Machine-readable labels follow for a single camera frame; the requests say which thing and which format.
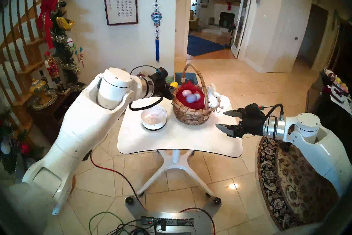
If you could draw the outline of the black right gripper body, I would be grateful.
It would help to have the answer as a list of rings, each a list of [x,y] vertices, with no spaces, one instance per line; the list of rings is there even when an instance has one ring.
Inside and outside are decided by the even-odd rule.
[[[239,137],[245,134],[263,136],[263,125],[265,123],[264,107],[257,104],[249,104],[243,108],[243,119],[238,123]]]

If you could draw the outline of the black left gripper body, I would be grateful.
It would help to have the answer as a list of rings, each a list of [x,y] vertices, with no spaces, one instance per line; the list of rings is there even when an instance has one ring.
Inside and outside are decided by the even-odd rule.
[[[152,97],[164,98],[164,91],[169,90],[166,82],[167,77],[168,73],[154,73],[151,75],[151,81],[154,86]]]

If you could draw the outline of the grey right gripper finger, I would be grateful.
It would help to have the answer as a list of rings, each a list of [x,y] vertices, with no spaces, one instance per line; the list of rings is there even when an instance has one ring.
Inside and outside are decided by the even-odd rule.
[[[215,126],[228,137],[237,138],[239,137],[238,125],[227,125],[227,124],[215,124]]]
[[[230,116],[230,117],[235,117],[235,118],[239,118],[239,119],[243,119],[243,110],[242,108],[238,108],[238,109],[232,109],[232,110],[228,110],[228,111],[224,111],[223,114]]]

